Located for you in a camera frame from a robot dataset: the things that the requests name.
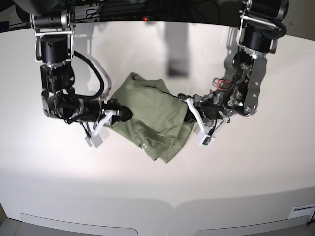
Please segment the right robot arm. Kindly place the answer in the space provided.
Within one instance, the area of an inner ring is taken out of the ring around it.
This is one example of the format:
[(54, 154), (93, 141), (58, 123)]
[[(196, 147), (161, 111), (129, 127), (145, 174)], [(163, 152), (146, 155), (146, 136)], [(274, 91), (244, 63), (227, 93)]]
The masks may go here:
[[(117, 122), (132, 118), (132, 111), (117, 100), (101, 99), (105, 90), (104, 80), (81, 53), (74, 50), (74, 6), (66, 3), (42, 15), (30, 15), (30, 24), (35, 31), (35, 60), (41, 63), (41, 99), (47, 117), (63, 120), (66, 124), (83, 126), (85, 140), (91, 147), (99, 147), (103, 140), (100, 131)], [(79, 95), (75, 92), (73, 57), (78, 57), (95, 73), (100, 88), (94, 95)]]

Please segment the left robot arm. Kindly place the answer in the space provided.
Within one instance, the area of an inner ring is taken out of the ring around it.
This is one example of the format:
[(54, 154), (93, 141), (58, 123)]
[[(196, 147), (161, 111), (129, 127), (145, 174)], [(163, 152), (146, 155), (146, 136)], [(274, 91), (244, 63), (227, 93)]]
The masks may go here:
[(197, 123), (199, 145), (210, 146), (233, 115), (248, 117), (256, 113), (266, 56), (276, 52), (278, 39), (287, 33), (283, 20), (288, 9), (287, 0), (245, 0), (240, 10), (231, 79), (215, 78), (217, 89), (204, 96), (178, 95), (188, 106), (185, 120)]

